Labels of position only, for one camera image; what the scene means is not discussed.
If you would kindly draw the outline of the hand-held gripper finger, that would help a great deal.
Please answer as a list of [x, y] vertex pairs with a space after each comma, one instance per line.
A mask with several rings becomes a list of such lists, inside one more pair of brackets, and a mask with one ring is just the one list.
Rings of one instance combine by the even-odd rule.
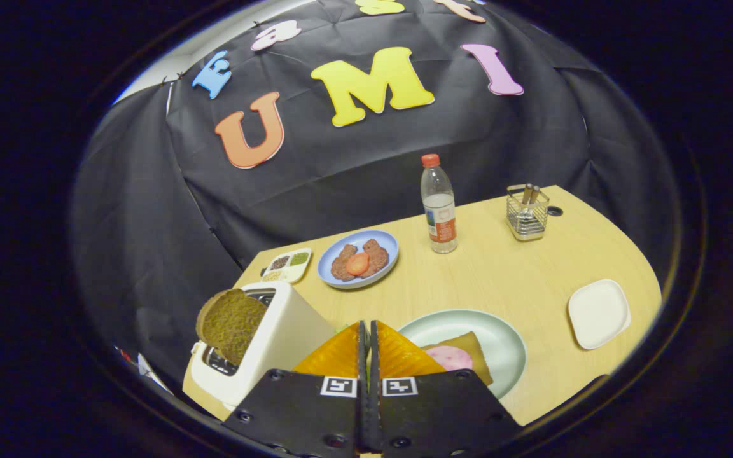
[[367, 405], [367, 331], [354, 325], [354, 377], [265, 372], [223, 426], [268, 457], [357, 457]]
[[379, 322], [370, 322], [370, 443], [384, 457], [482, 457], [523, 434], [469, 369], [384, 378]]

